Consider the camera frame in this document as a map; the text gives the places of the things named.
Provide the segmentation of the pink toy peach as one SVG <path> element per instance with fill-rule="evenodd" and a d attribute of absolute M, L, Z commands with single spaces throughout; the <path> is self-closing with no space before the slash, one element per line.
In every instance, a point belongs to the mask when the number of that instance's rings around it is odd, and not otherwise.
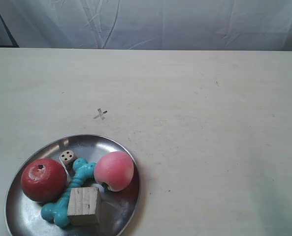
<path fill-rule="evenodd" d="M 131 182 L 134 164 L 131 157 L 123 151 L 114 151 L 104 155 L 96 164 L 95 181 L 107 184 L 113 192 L 125 189 Z"/>

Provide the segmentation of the teal toy bone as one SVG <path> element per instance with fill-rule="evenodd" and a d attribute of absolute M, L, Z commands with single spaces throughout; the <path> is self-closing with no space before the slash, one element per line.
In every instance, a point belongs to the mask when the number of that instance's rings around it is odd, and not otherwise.
<path fill-rule="evenodd" d="M 47 203 L 42 207 L 40 214 L 43 220 L 53 222 L 60 228 L 70 224 L 67 216 L 67 208 L 71 190 L 72 188 L 80 188 L 87 179 L 93 178 L 95 166 L 96 162 L 88 163 L 84 158 L 78 158 L 73 162 L 74 176 L 61 197 L 55 203 Z"/>

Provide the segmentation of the small wooden die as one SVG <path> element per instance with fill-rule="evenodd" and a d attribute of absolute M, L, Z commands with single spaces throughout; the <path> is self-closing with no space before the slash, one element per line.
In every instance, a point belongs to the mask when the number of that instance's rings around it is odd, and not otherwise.
<path fill-rule="evenodd" d="M 61 163 L 67 170 L 72 169 L 73 163 L 77 158 L 77 155 L 72 150 L 63 151 L 59 157 Z"/>

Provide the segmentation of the white backdrop cloth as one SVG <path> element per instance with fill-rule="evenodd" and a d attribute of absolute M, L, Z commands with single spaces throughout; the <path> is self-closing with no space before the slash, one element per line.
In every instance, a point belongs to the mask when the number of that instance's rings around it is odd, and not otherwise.
<path fill-rule="evenodd" d="M 292 51 L 292 0 L 0 0 L 0 47 Z"/>

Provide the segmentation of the round metal plate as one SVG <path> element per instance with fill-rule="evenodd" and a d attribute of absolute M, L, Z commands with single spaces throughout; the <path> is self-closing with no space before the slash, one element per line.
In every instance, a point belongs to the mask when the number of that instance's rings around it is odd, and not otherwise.
<path fill-rule="evenodd" d="M 41 158 L 59 160 L 65 150 L 72 150 L 78 157 L 88 162 L 98 162 L 104 155 L 113 151 L 126 152 L 133 162 L 132 152 L 120 143 L 100 135 L 73 135 L 56 140 L 31 155 L 16 173 L 5 201 L 5 222 L 12 236 L 119 236 L 129 222 L 140 199 L 140 174 L 138 165 L 134 165 L 134 175 L 127 188 L 120 192 L 111 192 L 104 185 L 88 179 L 85 187 L 97 187 L 101 192 L 101 222 L 97 225 L 73 226 L 64 228 L 55 226 L 41 218 L 42 204 L 30 200 L 21 188 L 23 170 L 33 161 Z"/>

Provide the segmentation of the red toy apple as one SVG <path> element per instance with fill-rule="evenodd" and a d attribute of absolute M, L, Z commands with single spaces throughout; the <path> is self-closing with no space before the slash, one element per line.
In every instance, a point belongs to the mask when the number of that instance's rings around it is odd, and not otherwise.
<path fill-rule="evenodd" d="M 24 194 L 32 201 L 44 203 L 58 198 L 65 189 L 67 176 L 56 160 L 41 158 L 30 163 L 21 176 Z"/>

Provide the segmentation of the wooden cube block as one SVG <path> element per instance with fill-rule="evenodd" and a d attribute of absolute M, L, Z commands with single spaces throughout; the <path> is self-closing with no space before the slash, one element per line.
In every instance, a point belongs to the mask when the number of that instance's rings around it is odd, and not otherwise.
<path fill-rule="evenodd" d="M 99 224 L 101 195 L 97 187 L 72 188 L 67 217 L 74 226 Z"/>

